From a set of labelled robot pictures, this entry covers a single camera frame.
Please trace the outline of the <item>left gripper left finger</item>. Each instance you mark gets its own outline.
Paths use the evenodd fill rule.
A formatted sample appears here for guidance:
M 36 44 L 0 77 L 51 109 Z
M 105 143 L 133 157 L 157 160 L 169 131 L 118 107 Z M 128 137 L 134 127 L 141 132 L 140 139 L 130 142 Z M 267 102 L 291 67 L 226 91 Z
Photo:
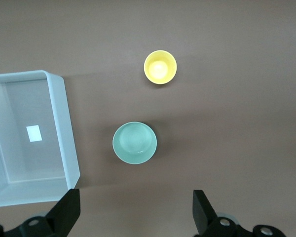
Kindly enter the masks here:
M 80 216 L 80 190 L 70 189 L 45 216 L 27 219 L 0 237 L 67 237 Z

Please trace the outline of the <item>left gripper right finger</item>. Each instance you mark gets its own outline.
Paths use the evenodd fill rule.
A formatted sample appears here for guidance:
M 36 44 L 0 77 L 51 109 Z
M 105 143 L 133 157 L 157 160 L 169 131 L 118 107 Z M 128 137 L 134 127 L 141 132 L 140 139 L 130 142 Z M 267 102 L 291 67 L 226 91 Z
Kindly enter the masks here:
M 228 217 L 219 217 L 202 190 L 193 191 L 192 214 L 198 230 L 194 237 L 284 237 L 273 226 L 256 225 L 250 232 Z

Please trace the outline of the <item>mint green ceramic bowl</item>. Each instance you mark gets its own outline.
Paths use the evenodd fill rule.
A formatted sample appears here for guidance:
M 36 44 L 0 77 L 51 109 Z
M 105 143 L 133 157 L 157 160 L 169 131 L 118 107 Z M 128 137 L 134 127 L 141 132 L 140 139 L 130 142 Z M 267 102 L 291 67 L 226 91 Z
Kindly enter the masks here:
M 120 126 L 112 138 L 116 156 L 127 164 L 142 164 L 150 160 L 157 150 L 157 136 L 142 122 L 128 122 Z

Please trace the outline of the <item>yellow cup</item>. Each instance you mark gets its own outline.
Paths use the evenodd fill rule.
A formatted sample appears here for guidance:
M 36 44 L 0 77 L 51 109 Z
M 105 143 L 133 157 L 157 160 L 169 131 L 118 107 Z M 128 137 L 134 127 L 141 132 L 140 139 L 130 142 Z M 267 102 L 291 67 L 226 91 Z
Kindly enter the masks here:
M 176 72 L 177 61 L 168 51 L 156 50 L 144 61 L 145 76 L 154 84 L 167 84 L 175 77 Z

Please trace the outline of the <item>translucent white plastic bin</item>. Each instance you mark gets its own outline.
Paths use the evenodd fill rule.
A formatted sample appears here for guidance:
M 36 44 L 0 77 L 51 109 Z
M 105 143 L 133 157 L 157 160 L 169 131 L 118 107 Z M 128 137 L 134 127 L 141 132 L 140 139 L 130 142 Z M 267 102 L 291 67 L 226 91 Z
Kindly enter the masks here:
M 39 125 L 42 141 L 26 127 Z M 58 201 L 80 177 L 64 80 L 0 74 L 0 207 Z

